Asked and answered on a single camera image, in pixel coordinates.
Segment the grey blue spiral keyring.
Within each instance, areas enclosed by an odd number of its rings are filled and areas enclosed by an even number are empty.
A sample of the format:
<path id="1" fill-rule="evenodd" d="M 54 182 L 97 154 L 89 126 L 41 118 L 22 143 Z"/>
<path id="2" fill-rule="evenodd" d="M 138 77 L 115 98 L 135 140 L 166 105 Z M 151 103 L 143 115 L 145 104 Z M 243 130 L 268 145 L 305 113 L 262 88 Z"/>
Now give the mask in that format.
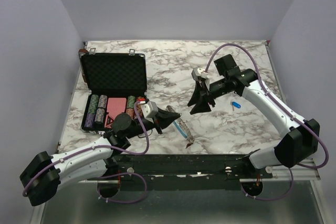
<path id="1" fill-rule="evenodd" d="M 181 119 L 178 118 L 173 122 L 173 125 L 178 130 L 178 132 L 183 136 L 183 138 L 187 141 L 186 148 L 189 148 L 194 144 L 195 138 L 191 133 L 191 130 L 186 125 L 186 123 Z"/>

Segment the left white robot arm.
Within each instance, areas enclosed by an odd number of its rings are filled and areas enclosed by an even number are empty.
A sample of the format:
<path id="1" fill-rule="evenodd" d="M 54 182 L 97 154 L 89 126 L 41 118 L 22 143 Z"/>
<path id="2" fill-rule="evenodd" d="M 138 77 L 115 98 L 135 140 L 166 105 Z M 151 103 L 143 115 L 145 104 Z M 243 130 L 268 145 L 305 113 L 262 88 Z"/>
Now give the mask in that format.
<path id="1" fill-rule="evenodd" d="M 148 139 L 148 131 L 156 129 L 162 133 L 179 118 L 179 113 L 162 109 L 150 113 L 149 119 L 134 120 L 121 113 L 114 119 L 112 128 L 90 144 L 66 153 L 38 153 L 19 177 L 24 187 L 23 197 L 27 197 L 32 206 L 38 206 L 69 184 L 98 177 L 112 179 L 117 171 L 115 164 L 109 162 L 113 156 L 135 154 L 128 150 L 130 138 L 144 134 Z"/>

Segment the blue tagged key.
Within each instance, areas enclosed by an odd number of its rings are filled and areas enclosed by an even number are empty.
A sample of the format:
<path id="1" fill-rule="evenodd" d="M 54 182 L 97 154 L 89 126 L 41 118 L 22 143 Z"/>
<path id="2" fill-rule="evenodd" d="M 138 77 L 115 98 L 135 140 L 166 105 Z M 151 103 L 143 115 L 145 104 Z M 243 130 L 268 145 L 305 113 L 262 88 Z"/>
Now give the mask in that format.
<path id="1" fill-rule="evenodd" d="M 239 103 L 237 103 L 237 102 L 235 102 L 235 101 L 231 101 L 231 102 L 230 102 L 230 105 L 231 105 L 233 111 L 234 111 L 235 109 L 240 109 L 240 108 L 242 107 Z"/>

